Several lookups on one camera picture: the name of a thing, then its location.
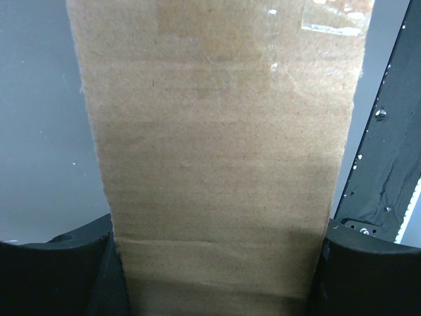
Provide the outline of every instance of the gray wall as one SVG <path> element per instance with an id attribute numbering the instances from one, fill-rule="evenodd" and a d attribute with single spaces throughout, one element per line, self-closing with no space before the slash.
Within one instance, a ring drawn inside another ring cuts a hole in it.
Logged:
<path id="1" fill-rule="evenodd" d="M 376 1 L 332 214 L 408 2 Z M 65 0 L 0 0 L 0 50 L 0 240 L 45 242 L 109 212 Z"/>

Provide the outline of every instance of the clear packing tape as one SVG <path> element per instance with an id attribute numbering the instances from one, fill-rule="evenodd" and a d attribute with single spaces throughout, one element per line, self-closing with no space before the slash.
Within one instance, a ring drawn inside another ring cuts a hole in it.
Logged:
<path id="1" fill-rule="evenodd" d="M 373 4 L 374 0 L 305 0 L 301 28 L 364 37 Z"/>

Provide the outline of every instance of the black panel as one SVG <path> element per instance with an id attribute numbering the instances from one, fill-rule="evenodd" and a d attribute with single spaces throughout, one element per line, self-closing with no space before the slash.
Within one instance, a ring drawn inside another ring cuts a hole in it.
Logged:
<path id="1" fill-rule="evenodd" d="M 0 243 L 0 315 L 85 315 L 111 230 L 106 215 L 46 244 Z"/>
<path id="2" fill-rule="evenodd" d="M 335 215 L 378 226 L 389 241 L 421 176 L 420 52 L 421 1 L 411 1 Z"/>
<path id="3" fill-rule="evenodd" d="M 367 236 L 331 220 L 306 315 L 421 315 L 420 267 L 420 249 Z"/>

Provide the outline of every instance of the metal screw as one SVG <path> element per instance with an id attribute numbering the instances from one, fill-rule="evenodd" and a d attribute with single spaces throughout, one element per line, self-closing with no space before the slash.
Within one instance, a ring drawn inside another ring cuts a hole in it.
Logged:
<path id="1" fill-rule="evenodd" d="M 376 112 L 376 120 L 378 122 L 381 122 L 383 120 L 387 120 L 389 117 L 387 116 L 387 112 L 385 111 L 385 109 L 381 108 L 380 110 L 378 110 Z"/>
<path id="2" fill-rule="evenodd" d="M 363 233 L 364 235 L 369 235 L 370 234 L 369 231 L 366 228 L 362 228 L 360 230 L 360 232 Z"/>

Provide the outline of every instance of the brown cardboard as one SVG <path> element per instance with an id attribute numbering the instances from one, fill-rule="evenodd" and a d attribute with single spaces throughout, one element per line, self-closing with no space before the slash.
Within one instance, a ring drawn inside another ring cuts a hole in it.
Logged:
<path id="1" fill-rule="evenodd" d="M 302 311 L 372 8 L 316 2 L 68 0 L 136 313 Z"/>

